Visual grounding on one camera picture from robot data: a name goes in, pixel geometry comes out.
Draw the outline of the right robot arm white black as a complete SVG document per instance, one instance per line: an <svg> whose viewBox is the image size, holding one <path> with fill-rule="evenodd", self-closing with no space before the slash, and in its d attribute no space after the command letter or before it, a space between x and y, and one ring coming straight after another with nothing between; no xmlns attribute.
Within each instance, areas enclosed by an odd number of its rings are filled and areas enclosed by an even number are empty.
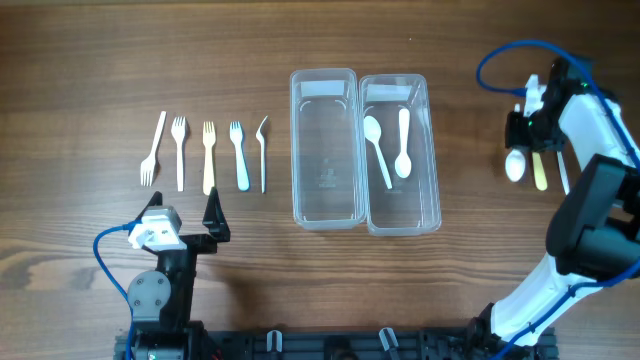
<svg viewBox="0 0 640 360"><path fill-rule="evenodd" d="M534 345L581 299L639 275L639 149L615 96L589 74L586 60L557 58L548 83L531 76L525 104L507 117L511 154L571 146L581 169L549 224L544 257L489 307L491 335L511 346Z"/></svg>

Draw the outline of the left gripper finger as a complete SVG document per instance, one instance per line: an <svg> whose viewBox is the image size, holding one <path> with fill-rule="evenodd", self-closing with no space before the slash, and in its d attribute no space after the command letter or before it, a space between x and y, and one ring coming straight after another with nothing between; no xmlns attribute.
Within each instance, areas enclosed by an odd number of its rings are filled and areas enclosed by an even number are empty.
<svg viewBox="0 0 640 360"><path fill-rule="evenodd" d="M215 187L210 189L202 224L211 235L229 234L229 226L222 211L218 190Z"/></svg>
<svg viewBox="0 0 640 360"><path fill-rule="evenodd" d="M148 203L142 209L142 211L135 218L136 221L140 221L144 215L144 213L150 208L154 206L160 206L163 204L163 195L160 191L155 191Z"/></svg>

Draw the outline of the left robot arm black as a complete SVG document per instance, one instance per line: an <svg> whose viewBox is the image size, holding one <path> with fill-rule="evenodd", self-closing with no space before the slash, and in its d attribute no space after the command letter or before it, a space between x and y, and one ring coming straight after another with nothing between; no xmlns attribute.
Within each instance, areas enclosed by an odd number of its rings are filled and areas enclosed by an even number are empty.
<svg viewBox="0 0 640 360"><path fill-rule="evenodd" d="M201 321L191 319L197 257L214 254L231 231L218 190L211 188L201 234L181 235L174 207L155 192L134 223L128 241L157 257L156 268L140 273L126 291L131 329L121 359L221 359L221 348Z"/></svg>

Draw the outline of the white wide-handled spoon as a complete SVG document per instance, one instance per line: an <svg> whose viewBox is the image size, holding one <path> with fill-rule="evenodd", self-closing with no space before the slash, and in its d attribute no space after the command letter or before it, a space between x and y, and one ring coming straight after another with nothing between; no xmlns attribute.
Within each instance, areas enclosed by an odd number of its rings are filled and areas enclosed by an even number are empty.
<svg viewBox="0 0 640 360"><path fill-rule="evenodd" d="M399 110L398 116L400 151L395 160L394 166L396 173L400 178L407 178L412 170L411 159L408 155L410 112L408 109L402 108Z"/></svg>

